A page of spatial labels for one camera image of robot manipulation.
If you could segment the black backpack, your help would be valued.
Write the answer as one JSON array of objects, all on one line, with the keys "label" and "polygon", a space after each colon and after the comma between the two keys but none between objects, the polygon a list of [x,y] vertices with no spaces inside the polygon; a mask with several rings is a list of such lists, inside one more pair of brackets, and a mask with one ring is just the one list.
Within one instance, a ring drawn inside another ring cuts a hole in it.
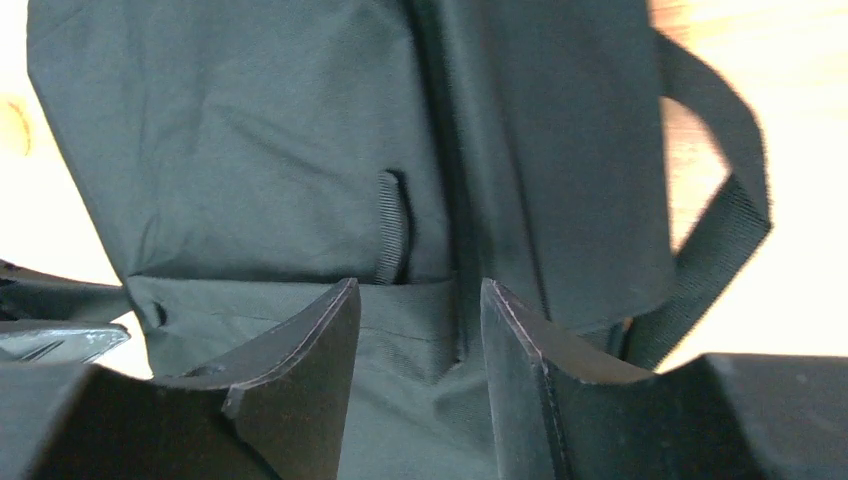
[{"label": "black backpack", "polygon": [[154,375],[358,280],[343,479],[497,477],[484,278],[651,367],[771,227],[641,1],[32,1],[27,63]]}]

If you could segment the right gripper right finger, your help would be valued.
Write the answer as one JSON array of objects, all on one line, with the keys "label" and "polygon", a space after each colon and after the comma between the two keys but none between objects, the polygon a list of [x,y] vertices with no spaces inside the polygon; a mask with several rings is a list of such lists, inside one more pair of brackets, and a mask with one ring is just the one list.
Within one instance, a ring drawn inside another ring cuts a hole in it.
[{"label": "right gripper right finger", "polygon": [[503,479],[843,479],[842,357],[707,353],[656,374],[493,280],[481,333]]}]

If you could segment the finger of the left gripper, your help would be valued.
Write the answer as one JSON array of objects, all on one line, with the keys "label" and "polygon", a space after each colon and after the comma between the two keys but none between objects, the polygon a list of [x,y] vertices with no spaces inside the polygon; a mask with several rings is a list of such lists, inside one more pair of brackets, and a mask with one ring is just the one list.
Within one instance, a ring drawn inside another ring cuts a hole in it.
[{"label": "finger of the left gripper", "polygon": [[109,323],[132,311],[123,288],[1,262],[1,319]]},{"label": "finger of the left gripper", "polygon": [[131,338],[120,324],[1,322],[1,363],[91,363]]}]

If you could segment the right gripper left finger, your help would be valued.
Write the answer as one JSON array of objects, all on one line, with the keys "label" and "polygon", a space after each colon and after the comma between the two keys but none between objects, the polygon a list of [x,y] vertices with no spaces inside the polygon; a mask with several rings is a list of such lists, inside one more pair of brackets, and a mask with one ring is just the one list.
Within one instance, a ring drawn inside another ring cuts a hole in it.
[{"label": "right gripper left finger", "polygon": [[356,281],[185,376],[1,366],[5,479],[333,479],[360,321]]}]

